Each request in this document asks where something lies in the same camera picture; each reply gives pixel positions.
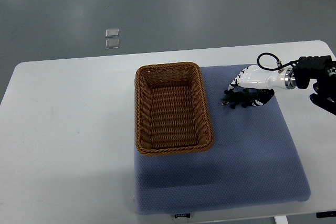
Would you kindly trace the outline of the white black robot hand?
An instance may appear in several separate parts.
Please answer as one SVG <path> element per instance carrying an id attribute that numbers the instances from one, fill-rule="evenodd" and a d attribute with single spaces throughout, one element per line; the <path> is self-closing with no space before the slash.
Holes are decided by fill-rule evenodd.
<path id="1" fill-rule="evenodd" d="M 230 83 L 227 90 L 258 92 L 252 106 L 263 106 L 274 96 L 274 88 L 294 89 L 296 87 L 293 70 L 268 71 L 257 65 L 244 68 Z"/>

